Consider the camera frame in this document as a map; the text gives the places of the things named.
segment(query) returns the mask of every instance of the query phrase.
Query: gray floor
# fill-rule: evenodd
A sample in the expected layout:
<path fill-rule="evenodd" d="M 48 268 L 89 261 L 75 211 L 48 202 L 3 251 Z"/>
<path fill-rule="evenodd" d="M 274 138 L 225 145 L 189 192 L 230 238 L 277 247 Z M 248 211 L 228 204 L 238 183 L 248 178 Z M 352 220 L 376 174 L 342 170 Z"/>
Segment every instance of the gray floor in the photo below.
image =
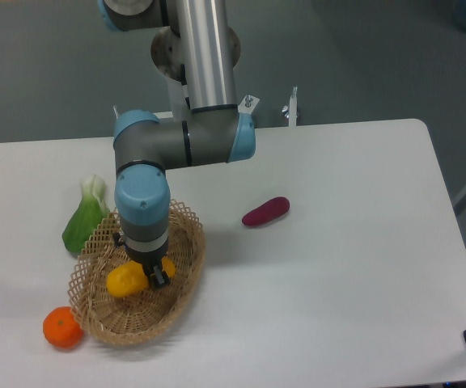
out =
<path fill-rule="evenodd" d="M 262 99 L 259 126 L 284 124 L 293 85 L 301 124 L 418 118 L 449 194 L 464 185 L 466 32 L 450 1 L 227 5 L 242 42 L 237 94 Z M 154 34 L 108 32 L 93 1 L 0 3 L 0 141 L 111 136 L 114 104 L 168 110 L 150 61 Z M 459 221 L 466 243 L 466 211 Z"/>

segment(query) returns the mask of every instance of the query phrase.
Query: purple sweet potato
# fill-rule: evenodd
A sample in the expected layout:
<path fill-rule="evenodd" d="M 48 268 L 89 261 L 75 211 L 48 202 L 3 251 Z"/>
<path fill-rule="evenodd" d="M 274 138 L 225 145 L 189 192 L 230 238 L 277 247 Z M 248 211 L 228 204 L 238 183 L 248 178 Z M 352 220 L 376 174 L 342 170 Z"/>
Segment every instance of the purple sweet potato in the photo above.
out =
<path fill-rule="evenodd" d="M 289 209 L 289 200 L 284 196 L 277 196 L 247 213 L 242 218 L 242 223 L 246 226 L 261 226 L 283 216 Z"/>

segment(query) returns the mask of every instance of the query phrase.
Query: wicker basket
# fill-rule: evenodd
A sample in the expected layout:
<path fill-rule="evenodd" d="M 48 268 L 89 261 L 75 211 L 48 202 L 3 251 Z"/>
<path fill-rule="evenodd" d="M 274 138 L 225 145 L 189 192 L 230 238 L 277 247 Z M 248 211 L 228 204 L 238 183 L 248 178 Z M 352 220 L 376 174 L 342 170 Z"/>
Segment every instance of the wicker basket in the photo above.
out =
<path fill-rule="evenodd" d="M 68 294 L 85 332 L 107 344 L 139 344 L 165 331 L 188 303 L 204 263 L 204 232 L 195 213 L 172 200 L 167 255 L 176 275 L 171 284 L 114 298 L 105 286 L 107 275 L 129 261 L 123 247 L 114 247 L 112 234 L 119 229 L 117 213 L 102 220 L 78 257 Z"/>

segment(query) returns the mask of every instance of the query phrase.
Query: yellow fruit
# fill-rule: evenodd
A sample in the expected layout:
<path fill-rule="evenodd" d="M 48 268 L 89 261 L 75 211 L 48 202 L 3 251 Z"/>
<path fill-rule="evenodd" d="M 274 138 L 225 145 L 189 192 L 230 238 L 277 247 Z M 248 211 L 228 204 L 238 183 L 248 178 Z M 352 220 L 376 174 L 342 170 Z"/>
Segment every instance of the yellow fruit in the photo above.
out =
<path fill-rule="evenodd" d="M 176 266 L 168 258 L 161 259 L 163 270 L 169 278 L 176 274 Z M 114 297 L 127 297 L 133 293 L 138 293 L 149 287 L 149 280 L 143 272 L 141 264 L 129 261 L 120 267 L 113 269 L 107 275 L 107 291 Z"/>

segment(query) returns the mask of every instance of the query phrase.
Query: blue joint cap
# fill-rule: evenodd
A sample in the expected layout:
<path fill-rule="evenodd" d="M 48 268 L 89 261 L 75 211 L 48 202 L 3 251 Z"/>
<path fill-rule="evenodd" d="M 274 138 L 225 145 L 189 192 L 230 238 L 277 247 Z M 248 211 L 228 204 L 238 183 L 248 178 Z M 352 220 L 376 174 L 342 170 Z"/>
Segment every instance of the blue joint cap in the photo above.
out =
<path fill-rule="evenodd" d="M 136 164 L 116 178 L 114 201 L 120 217 L 138 226 L 150 226 L 168 216 L 170 188 L 156 167 Z"/>
<path fill-rule="evenodd" d="M 250 159 L 256 150 L 255 125 L 251 115 L 247 113 L 239 114 L 239 126 L 236 129 L 235 141 L 231 148 L 231 153 L 227 162 Z"/>
<path fill-rule="evenodd" d="M 141 111 L 139 109 L 127 111 L 124 114 L 120 115 L 120 117 L 118 117 L 118 119 L 116 120 L 116 123 L 114 123 L 113 145 L 116 142 L 120 133 L 122 133 L 132 124 L 139 123 L 140 121 L 154 121 L 155 123 L 159 123 L 159 119 L 154 113 L 150 113 L 148 111 Z"/>
<path fill-rule="evenodd" d="M 120 28 L 114 25 L 111 18 L 109 18 L 107 10 L 105 9 L 104 0 L 98 0 L 98 9 L 100 10 L 100 14 L 102 14 L 102 19 L 104 19 L 105 25 L 109 30 L 121 31 Z"/>

